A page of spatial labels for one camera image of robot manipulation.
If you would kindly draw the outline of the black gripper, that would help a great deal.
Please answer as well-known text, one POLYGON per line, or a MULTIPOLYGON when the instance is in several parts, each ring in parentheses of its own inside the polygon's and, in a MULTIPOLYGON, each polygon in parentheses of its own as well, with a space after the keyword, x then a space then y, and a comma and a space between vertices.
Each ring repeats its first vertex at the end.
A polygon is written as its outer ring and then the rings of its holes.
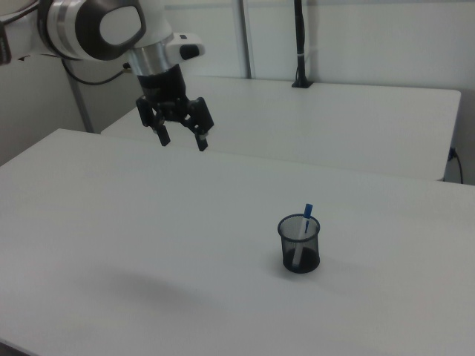
POLYGON ((137 78, 143 91, 143 95, 136 100, 142 125, 151 128, 160 144, 167 146, 171 139, 165 120, 180 122, 188 115, 184 125, 194 134, 199 151, 205 151, 208 148, 207 136, 214 121, 203 97, 190 101, 187 98, 180 66, 137 78))

